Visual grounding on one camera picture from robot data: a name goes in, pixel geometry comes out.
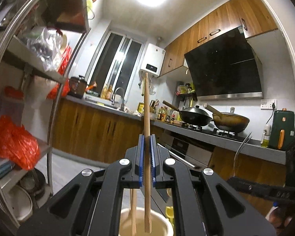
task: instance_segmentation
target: pan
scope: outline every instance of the pan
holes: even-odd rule
[[[234,107],[230,108],[230,112],[219,112],[208,104],[203,104],[203,107],[213,113],[214,124],[219,130],[239,133],[245,130],[250,121],[247,117],[235,114]]]
[[[163,101],[163,104],[179,112],[180,118],[188,124],[205,126],[205,125],[208,125],[210,121],[212,121],[212,118],[208,115],[208,113],[200,109],[199,106],[188,107],[181,111],[177,107],[166,102],[165,100]]]

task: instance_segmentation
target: wooden stick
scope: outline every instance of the wooden stick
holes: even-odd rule
[[[144,85],[144,231],[151,233],[150,100],[148,73],[145,73]]]
[[[136,189],[130,189],[131,236],[136,235]]]

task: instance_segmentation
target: gray countertop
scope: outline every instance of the gray countertop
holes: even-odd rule
[[[113,109],[113,108],[110,108],[107,106],[98,105],[93,102],[87,101],[85,99],[79,99],[79,98],[75,98],[72,96],[67,96],[66,99],[76,102],[76,103],[79,103],[79,104],[82,104],[82,105],[93,107],[95,109],[102,110],[105,112],[110,112],[113,114],[125,116],[130,119],[134,119],[134,120],[141,120],[142,119],[139,116],[128,114],[126,112],[122,112],[120,110],[116,110],[116,109]],[[161,121],[152,121],[151,120],[151,125],[155,125],[157,127],[163,128],[165,130],[169,130],[169,131],[172,131],[172,132],[184,135],[184,136],[188,136],[190,138],[197,139],[197,140],[200,140],[200,141],[203,141],[203,142],[215,145],[215,146],[229,149],[232,151],[237,151],[240,144],[241,144],[240,142],[237,142],[232,139],[226,139],[226,138],[222,138],[219,136],[208,135],[208,134],[201,133],[201,132],[191,131],[191,130],[188,130],[188,129],[185,129],[182,127],[177,127],[175,125],[163,123]],[[260,145],[246,144],[245,147],[242,149],[241,153],[252,156],[252,157],[260,158],[263,160],[267,160],[270,162],[285,165],[286,157],[285,157],[284,151],[279,151],[279,150],[275,150],[275,149],[271,149],[271,148],[264,148],[264,147],[261,147]]]

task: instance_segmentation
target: water heater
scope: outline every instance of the water heater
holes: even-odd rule
[[[159,76],[165,56],[165,50],[151,43],[147,46],[140,70],[149,75]]]

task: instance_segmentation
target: ceiling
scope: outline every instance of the ceiling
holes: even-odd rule
[[[137,0],[104,0],[103,16],[146,36],[162,36],[164,43],[169,43],[226,1],[165,0],[157,7],[148,7]]]

